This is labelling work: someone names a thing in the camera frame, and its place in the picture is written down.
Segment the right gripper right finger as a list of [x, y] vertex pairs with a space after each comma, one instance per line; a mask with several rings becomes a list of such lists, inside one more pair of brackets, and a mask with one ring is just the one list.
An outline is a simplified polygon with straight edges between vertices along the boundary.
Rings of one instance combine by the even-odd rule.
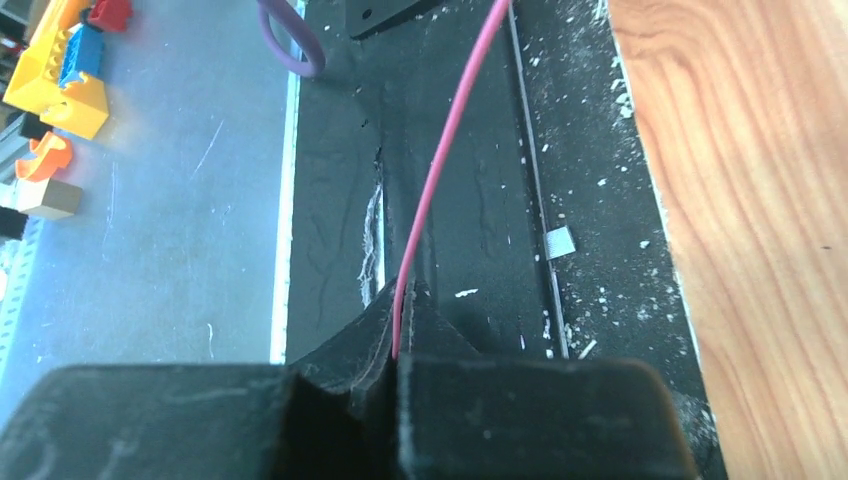
[[462, 356], [424, 343], [440, 315], [410, 286], [396, 361], [402, 479], [694, 479], [659, 374], [628, 358]]

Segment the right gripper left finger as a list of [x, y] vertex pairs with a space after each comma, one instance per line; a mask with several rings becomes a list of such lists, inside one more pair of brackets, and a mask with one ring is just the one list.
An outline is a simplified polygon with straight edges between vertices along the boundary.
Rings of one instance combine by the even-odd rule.
[[74, 365], [1, 433], [5, 479], [383, 479], [395, 287], [289, 365]]

